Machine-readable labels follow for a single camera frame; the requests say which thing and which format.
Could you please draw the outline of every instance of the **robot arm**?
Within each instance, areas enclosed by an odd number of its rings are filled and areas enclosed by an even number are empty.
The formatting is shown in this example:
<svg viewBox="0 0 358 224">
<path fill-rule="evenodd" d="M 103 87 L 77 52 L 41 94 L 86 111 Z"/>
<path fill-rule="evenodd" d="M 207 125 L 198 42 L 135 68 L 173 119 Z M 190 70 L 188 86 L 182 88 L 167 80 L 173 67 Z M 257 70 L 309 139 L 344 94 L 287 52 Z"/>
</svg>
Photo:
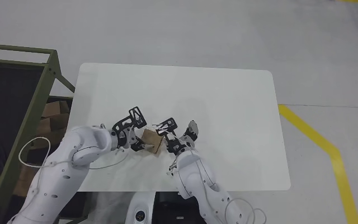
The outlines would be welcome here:
<svg viewBox="0 0 358 224">
<path fill-rule="evenodd" d="M 129 113 L 112 130 L 101 125 L 67 131 L 58 149 L 32 180 L 20 212 L 8 223 L 52 224 L 83 183 L 91 162 L 119 147 L 131 147 L 134 151 L 150 147 L 134 133 L 134 127 L 147 124 L 140 110 L 133 108 Z"/>
<path fill-rule="evenodd" d="M 167 149 L 176 155 L 176 163 L 169 167 L 177 189 L 184 199 L 195 197 L 200 215 L 208 224 L 241 224 L 246 218 L 232 198 L 217 182 L 214 173 L 195 149 L 199 129 L 194 121 L 189 123 L 184 135 L 175 136 L 177 128 L 173 118 L 157 126 L 157 133 L 165 136 Z"/>
</svg>

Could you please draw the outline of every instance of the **yellow tape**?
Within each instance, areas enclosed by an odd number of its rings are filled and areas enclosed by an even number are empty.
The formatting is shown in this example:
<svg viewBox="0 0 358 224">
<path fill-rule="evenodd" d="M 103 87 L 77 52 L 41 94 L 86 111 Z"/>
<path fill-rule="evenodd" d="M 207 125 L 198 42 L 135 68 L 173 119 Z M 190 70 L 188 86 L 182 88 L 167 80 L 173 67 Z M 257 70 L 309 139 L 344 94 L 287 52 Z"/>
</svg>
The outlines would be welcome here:
<svg viewBox="0 0 358 224">
<path fill-rule="evenodd" d="M 322 148 L 331 158 L 333 172 L 335 173 L 336 182 L 340 191 L 343 208 L 345 210 L 348 224 L 358 224 L 358 214 L 352 191 L 348 182 L 348 177 L 344 168 L 341 153 L 339 149 L 331 142 L 326 140 L 322 135 L 311 128 L 304 120 L 294 114 L 287 106 L 279 105 L 279 112 L 291 124 L 296 126 L 303 134 Z"/>
<path fill-rule="evenodd" d="M 358 0 L 339 0 L 341 2 L 352 2 L 352 3 L 357 3 Z"/>
</svg>

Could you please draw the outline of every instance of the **cardboard box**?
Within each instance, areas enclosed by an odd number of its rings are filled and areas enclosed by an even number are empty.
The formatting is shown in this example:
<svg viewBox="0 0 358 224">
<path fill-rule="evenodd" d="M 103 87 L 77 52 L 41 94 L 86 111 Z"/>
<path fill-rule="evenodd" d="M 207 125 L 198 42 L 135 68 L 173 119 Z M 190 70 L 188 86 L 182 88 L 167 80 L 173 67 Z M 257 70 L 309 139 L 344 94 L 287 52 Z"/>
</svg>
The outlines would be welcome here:
<svg viewBox="0 0 358 224">
<path fill-rule="evenodd" d="M 48 116 L 56 114 L 69 113 L 69 107 L 66 101 L 50 102 L 45 105 L 42 117 L 47 118 Z"/>
<path fill-rule="evenodd" d="M 69 114 L 57 114 L 40 120 L 37 126 L 36 135 L 43 136 L 54 130 L 60 130 L 67 127 Z"/>
<path fill-rule="evenodd" d="M 53 144 L 60 143 L 65 133 L 66 133 L 66 129 L 63 128 L 60 130 L 54 130 L 49 133 L 44 133 L 41 136 L 46 137 L 51 142 L 51 145 L 53 145 Z M 49 147 L 49 145 L 46 140 L 36 139 L 32 141 L 30 149 L 33 150 L 36 148 L 47 148 L 47 147 Z"/>
<path fill-rule="evenodd" d="M 42 134 L 49 133 L 49 132 L 51 132 L 50 119 L 46 118 L 40 120 L 39 125 L 37 126 L 36 135 L 40 136 Z"/>
<path fill-rule="evenodd" d="M 21 165 L 21 172 L 20 176 L 18 177 L 16 186 L 13 190 L 13 194 L 20 196 L 20 197 L 26 197 L 27 192 L 29 191 L 31 182 L 33 178 L 35 177 L 38 169 L 28 167 L 25 165 Z"/>
<path fill-rule="evenodd" d="M 51 130 L 60 130 L 67 127 L 69 114 L 57 114 L 47 119 L 50 119 Z"/>
<path fill-rule="evenodd" d="M 159 136 L 157 134 L 157 132 L 145 129 L 141 139 L 143 140 L 144 143 L 153 145 L 152 148 L 147 150 L 148 152 L 151 152 L 153 154 L 159 154 L 161 152 L 159 149 L 160 149 L 163 137 Z"/>
</svg>

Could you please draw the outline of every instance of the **white cable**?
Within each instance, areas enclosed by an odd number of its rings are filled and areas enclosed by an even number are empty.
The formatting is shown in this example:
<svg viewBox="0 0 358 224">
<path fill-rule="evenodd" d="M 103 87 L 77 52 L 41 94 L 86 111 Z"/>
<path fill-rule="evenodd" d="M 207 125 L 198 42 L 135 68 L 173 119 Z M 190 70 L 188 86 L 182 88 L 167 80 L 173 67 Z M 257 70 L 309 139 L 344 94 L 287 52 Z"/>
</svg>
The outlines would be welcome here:
<svg viewBox="0 0 358 224">
<path fill-rule="evenodd" d="M 126 143 L 126 144 L 129 144 L 130 132 L 132 131 L 133 126 L 134 126 L 134 125 L 132 125 L 132 127 L 130 127 L 130 129 L 129 129 L 128 136 L 127 136 L 127 143 Z M 89 168 L 89 169 L 90 169 L 90 170 L 100 170 L 100 169 L 108 168 L 108 167 L 111 167 L 111 166 L 115 166 L 115 165 L 121 163 L 122 161 L 124 161 L 124 160 L 127 158 L 128 154 L 129 154 L 129 153 L 127 152 L 127 155 L 125 155 L 125 157 L 124 157 L 121 161 L 116 162 L 115 164 L 108 165 L 108 166 L 103 166 L 103 167 Z"/>
<path fill-rule="evenodd" d="M 165 130 L 165 129 L 159 127 L 159 126 L 155 126 L 155 127 L 153 127 L 153 128 L 158 128 L 158 129 L 160 129 L 160 130 L 162 130 L 162 131 L 164 131 L 164 132 L 170 134 L 171 136 L 175 137 L 177 140 L 179 140 L 180 142 L 182 142 L 183 144 L 185 144 L 185 145 L 188 147 L 188 149 L 190 150 L 191 155 L 194 156 L 194 154 L 192 153 L 191 147 L 188 146 L 188 144 L 187 144 L 186 142 L 184 142 L 183 140 L 181 140 L 180 138 L 178 138 L 176 135 L 174 135 L 174 134 L 168 132 L 167 130 Z M 210 204 L 210 202 L 209 202 L 209 200 L 208 200 L 208 195 L 207 195 L 206 188 L 205 188 L 205 185 L 204 185 L 204 182 L 203 182 L 203 179 L 204 179 L 204 178 L 202 177 L 202 174 L 201 174 L 200 168 L 199 168 L 199 166 L 198 166 L 198 164 L 197 164 L 197 161 L 195 161 L 195 164 L 196 164 L 196 166 L 197 166 L 197 169 L 199 170 L 200 178 L 201 178 L 201 181 L 202 181 L 202 184 L 203 184 L 203 187 L 204 187 L 205 198 L 206 198 L 206 200 L 208 201 L 208 204 L 209 204 L 211 210 L 214 211 L 213 207 L 211 206 L 211 204 Z M 243 199 L 243 198 L 234 198 L 234 199 L 232 199 L 232 200 L 226 205 L 226 207 L 225 207 L 225 222 L 226 222 L 226 224 L 228 224 L 228 221 L 227 221 L 227 218 L 226 218 L 227 208 L 228 208 L 229 204 L 231 204 L 231 202 L 233 202 L 234 200 L 243 200 L 244 202 L 246 202 L 246 203 L 251 207 L 251 212 L 250 212 L 250 214 L 248 215 L 248 217 L 247 217 L 247 219 L 246 219 L 246 224 L 248 223 L 248 220 L 249 220 L 249 218 L 250 218 L 251 213 L 253 213 L 253 221 L 252 221 L 252 224 L 255 224 L 255 219 L 256 219 L 255 210 L 259 210 L 259 211 L 261 211 L 261 212 L 263 213 L 263 215 L 264 215 L 264 217 L 265 217 L 265 221 L 263 222 L 263 224 L 266 224 L 267 217 L 266 217 L 266 214 L 264 213 L 264 211 L 263 211 L 262 209 L 260 209 L 260 208 L 253 208 L 252 205 L 251 205 L 248 201 L 246 201 L 245 199 Z"/>
<path fill-rule="evenodd" d="M 46 140 L 49 143 L 49 149 L 47 150 L 47 154 L 45 156 L 43 164 L 41 166 L 34 166 L 34 165 L 30 165 L 30 164 L 27 164 L 27 163 L 23 162 L 23 160 L 21 159 L 22 151 L 25 149 L 25 147 L 28 144 L 30 144 L 30 142 L 32 142 L 33 140 L 36 140 L 36 139 L 40 139 L 40 138 Z M 25 166 L 33 167 L 33 168 L 42 168 L 42 167 L 44 167 L 45 161 L 46 161 L 46 159 L 47 159 L 47 157 L 48 157 L 48 155 L 50 153 L 50 150 L 51 150 L 51 142 L 50 142 L 50 140 L 48 140 L 46 137 L 36 137 L 36 138 L 33 138 L 30 141 L 28 141 L 24 146 L 22 146 L 20 152 L 18 153 L 18 160 L 20 161 L 20 163 L 24 164 Z"/>
<path fill-rule="evenodd" d="M 89 168 L 89 169 L 90 169 L 90 170 L 100 170 L 100 169 L 108 168 L 108 167 L 111 167 L 111 166 L 115 166 L 115 165 L 119 164 L 120 162 L 124 161 L 124 160 L 127 158 L 128 154 L 129 154 L 129 153 L 127 153 L 127 155 L 125 155 L 125 157 L 124 157 L 121 161 L 116 162 L 115 164 L 108 165 L 108 166 L 103 166 L 103 167 Z"/>
</svg>

